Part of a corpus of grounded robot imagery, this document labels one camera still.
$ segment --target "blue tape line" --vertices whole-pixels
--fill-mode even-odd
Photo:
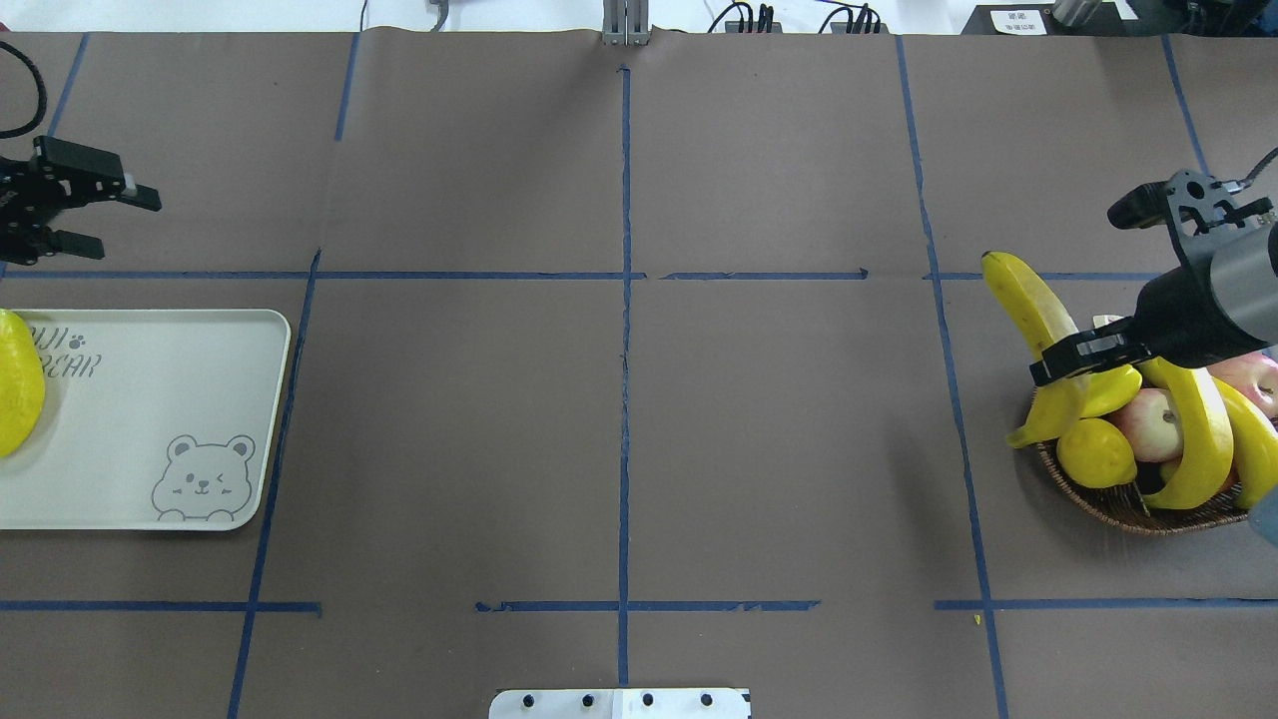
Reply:
[[[923,193],[923,155],[919,151],[919,130],[914,119],[914,100],[910,95],[910,73],[905,60],[905,41],[896,36],[897,65],[901,72],[901,97],[905,102],[905,121],[910,134],[910,155],[914,160],[914,183],[919,193],[919,216],[923,232],[928,238],[928,264],[932,271],[932,295],[937,307],[937,324],[941,328],[941,350],[946,364],[946,382],[950,384],[950,409],[955,429],[958,432],[958,448],[962,451],[964,485],[967,490],[967,521],[971,525],[973,554],[976,559],[976,580],[980,584],[980,599],[984,603],[985,642],[989,646],[989,667],[994,683],[994,701],[999,719],[1007,719],[1007,691],[1003,686],[1003,660],[998,650],[998,631],[994,626],[994,613],[989,608],[989,572],[985,567],[985,547],[980,533],[980,516],[976,510],[976,488],[971,479],[971,457],[967,452],[967,432],[964,429],[962,406],[958,400],[958,375],[955,370],[953,349],[950,342],[950,324],[946,321],[944,290],[941,282],[941,267],[937,258],[937,244],[932,231],[932,218],[928,216],[928,203]]]
[[[631,276],[647,278],[643,272]],[[360,271],[320,272],[322,280],[625,280],[626,272],[472,272],[472,271]]]
[[[355,57],[359,55],[359,33],[350,34],[350,55],[346,56],[346,82],[341,86],[341,105],[337,107],[337,129],[332,134],[334,142],[341,142],[341,135],[346,132],[346,105],[350,103],[350,86],[355,80]]]
[[[0,612],[247,612],[247,602],[96,602],[96,600],[10,600],[0,602]],[[272,602],[258,612],[320,616],[317,602]]]
[[[1162,276],[1159,272],[1039,272],[1044,280],[1086,280],[1086,281],[1149,281]],[[939,278],[942,281],[979,280],[984,276],[980,272],[929,272],[923,278]]]
[[[621,65],[621,490],[617,522],[617,686],[630,686],[630,68]]]
[[[631,602],[631,612],[809,612],[820,600],[804,602]]]
[[[235,679],[231,683],[231,700],[226,710],[227,719],[239,715],[240,693],[244,690],[244,672],[248,668],[249,645],[253,642],[253,624],[256,622],[258,598],[262,594],[262,571],[266,567],[266,548],[271,541],[271,526],[275,520],[275,501],[280,494],[280,474],[284,470],[284,450],[289,439],[289,428],[293,425],[293,406],[298,396],[298,374],[302,370],[302,350],[307,344],[307,328],[311,326],[311,305],[316,294],[316,273],[320,267],[322,249],[317,249],[311,259],[311,271],[307,278],[307,294],[302,301],[302,318],[298,321],[298,338],[293,349],[293,364],[289,370],[289,390],[285,395],[284,407],[280,411],[280,439],[275,446],[275,462],[271,466],[271,487],[267,490],[266,510],[262,513],[262,534],[257,541],[257,559],[253,562],[253,581],[248,590],[248,610],[244,613],[244,631],[240,635],[239,658],[235,660]]]
[[[475,612],[496,614],[501,612],[616,612],[616,602],[502,602],[497,607],[475,603]]]
[[[864,280],[869,269],[858,272],[672,272],[663,280]]]
[[[975,600],[941,600],[937,612],[973,612],[985,607]],[[997,612],[1038,612],[1052,609],[1278,609],[1278,599],[1240,598],[1120,598],[1120,599],[996,599],[988,603]]]
[[[1194,146],[1194,156],[1197,157],[1199,169],[1204,175],[1212,174],[1206,169],[1206,157],[1203,156],[1203,146],[1197,140],[1197,130],[1194,128],[1194,116],[1190,115],[1190,103],[1185,100],[1185,88],[1181,87],[1181,73],[1176,69],[1176,54],[1172,51],[1172,38],[1163,36],[1163,56],[1167,57],[1167,72],[1172,75],[1172,88],[1176,89],[1176,101],[1181,105],[1181,116],[1185,117],[1185,129],[1190,133],[1190,144]]]
[[[9,276],[24,280],[304,280],[307,272],[22,269]]]
[[[66,100],[72,96],[72,86],[75,84],[75,75],[79,74],[81,63],[84,61],[84,50],[88,49],[88,33],[81,34],[79,49],[75,50],[75,60],[72,63],[72,69],[66,73],[66,83],[63,84],[63,93],[58,97],[58,107],[54,109],[54,117],[49,120],[49,137],[58,135],[58,125],[63,121],[63,110],[66,109]]]

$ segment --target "white floor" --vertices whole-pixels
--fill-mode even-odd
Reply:
[[[1135,17],[1123,0],[1116,1],[1121,15]],[[8,0],[0,6],[0,23],[14,31],[50,32],[331,32],[357,29],[362,5],[363,0]],[[822,0],[778,1],[773,5],[776,19],[786,32],[815,32],[833,9]],[[704,32],[725,6],[726,0],[652,0],[652,23]],[[897,33],[956,34],[971,15],[975,3],[873,0],[872,6]],[[429,29],[435,26],[436,13],[436,6],[428,0],[369,0],[367,26]],[[451,0],[445,29],[598,29],[602,18],[602,0]]]

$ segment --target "bear drawing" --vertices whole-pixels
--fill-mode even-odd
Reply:
[[[234,521],[253,497],[248,461],[254,450],[244,435],[226,444],[199,444],[190,435],[170,442],[169,467],[151,490],[160,520]]]

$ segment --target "brown woven basket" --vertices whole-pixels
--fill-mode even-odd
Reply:
[[[1135,483],[1109,489],[1089,489],[1067,478],[1056,458],[1056,441],[1039,443],[1035,450],[1052,481],[1061,488],[1070,502],[1097,520],[1125,533],[1146,536],[1182,535],[1247,518],[1246,510],[1233,506],[1235,498],[1242,493],[1242,487],[1238,484],[1196,510],[1146,508]]]

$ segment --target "white bracket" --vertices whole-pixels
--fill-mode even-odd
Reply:
[[[750,719],[750,692],[702,690],[510,690],[488,719]]]
[[[648,0],[603,0],[604,45],[648,45]]]

